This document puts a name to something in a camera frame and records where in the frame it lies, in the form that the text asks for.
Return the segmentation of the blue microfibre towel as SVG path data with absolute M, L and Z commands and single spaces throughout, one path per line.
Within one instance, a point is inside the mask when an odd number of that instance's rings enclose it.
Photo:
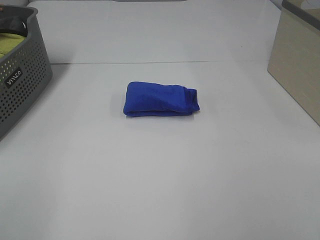
M 199 110 L 196 89 L 140 81 L 128 84 L 123 107 L 128 117 L 189 116 Z

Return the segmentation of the grey perforated plastic basket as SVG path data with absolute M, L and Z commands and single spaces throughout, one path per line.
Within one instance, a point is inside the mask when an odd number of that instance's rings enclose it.
M 0 136 L 3 138 L 29 110 L 53 77 L 37 9 L 1 5 L 0 19 L 19 16 L 25 40 L 0 59 Z

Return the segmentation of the beige bin with grey rim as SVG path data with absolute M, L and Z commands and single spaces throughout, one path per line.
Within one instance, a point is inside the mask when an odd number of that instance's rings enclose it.
M 281 3 L 267 71 L 318 124 L 320 122 L 320 2 Z

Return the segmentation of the green towel in basket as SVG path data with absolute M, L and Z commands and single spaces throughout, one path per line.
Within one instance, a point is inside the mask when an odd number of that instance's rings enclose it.
M 25 40 L 24 36 L 12 33 L 0 34 L 0 58 L 7 55 L 12 49 Z

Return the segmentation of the black cloth in basket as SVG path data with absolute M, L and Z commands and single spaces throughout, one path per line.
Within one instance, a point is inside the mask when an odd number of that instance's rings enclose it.
M 19 16 L 1 18 L 0 32 L 2 34 L 15 34 L 22 37 L 28 36 L 27 25 Z

